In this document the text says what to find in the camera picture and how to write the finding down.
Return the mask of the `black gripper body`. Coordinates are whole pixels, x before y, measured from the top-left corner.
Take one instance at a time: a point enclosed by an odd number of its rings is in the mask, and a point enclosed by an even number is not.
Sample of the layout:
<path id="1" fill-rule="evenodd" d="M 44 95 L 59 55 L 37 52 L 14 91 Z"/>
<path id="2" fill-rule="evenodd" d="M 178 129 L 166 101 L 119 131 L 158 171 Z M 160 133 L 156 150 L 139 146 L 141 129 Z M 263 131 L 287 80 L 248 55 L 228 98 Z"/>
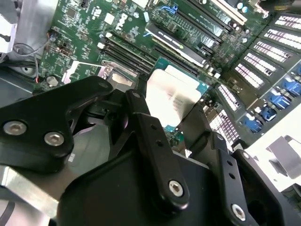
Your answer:
<path id="1" fill-rule="evenodd" d="M 169 211 L 155 196 L 131 135 L 117 156 L 74 180 L 57 210 L 60 226 L 226 226 L 217 182 L 205 165 L 174 153 L 189 191 L 187 208 Z"/>

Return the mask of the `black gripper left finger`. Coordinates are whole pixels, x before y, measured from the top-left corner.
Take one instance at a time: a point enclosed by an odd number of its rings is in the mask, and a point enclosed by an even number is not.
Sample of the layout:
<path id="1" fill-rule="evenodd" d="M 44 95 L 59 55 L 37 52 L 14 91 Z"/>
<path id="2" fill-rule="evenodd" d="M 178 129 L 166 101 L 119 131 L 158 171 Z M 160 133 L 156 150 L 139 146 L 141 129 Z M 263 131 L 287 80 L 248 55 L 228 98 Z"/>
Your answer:
<path id="1" fill-rule="evenodd" d="M 74 147 L 73 133 L 82 112 L 113 92 L 106 80 L 90 76 L 2 107 L 0 162 L 38 173 L 63 169 Z M 127 126 L 115 150 L 131 135 L 140 152 L 155 196 L 169 211 L 189 204 L 189 191 L 159 120 L 150 115 L 143 96 L 128 90 L 123 100 Z"/>

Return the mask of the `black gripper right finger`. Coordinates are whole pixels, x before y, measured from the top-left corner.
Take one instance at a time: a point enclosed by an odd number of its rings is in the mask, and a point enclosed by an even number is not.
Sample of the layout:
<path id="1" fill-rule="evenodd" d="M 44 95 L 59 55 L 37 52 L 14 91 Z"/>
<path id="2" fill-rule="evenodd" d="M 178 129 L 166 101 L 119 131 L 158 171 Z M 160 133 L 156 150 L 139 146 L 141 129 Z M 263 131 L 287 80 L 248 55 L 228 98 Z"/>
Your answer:
<path id="1" fill-rule="evenodd" d="M 225 225 L 299 226 L 301 218 L 245 151 L 229 153 L 225 138 L 212 131 L 197 103 L 182 120 L 191 158 L 207 165 L 217 182 Z"/>

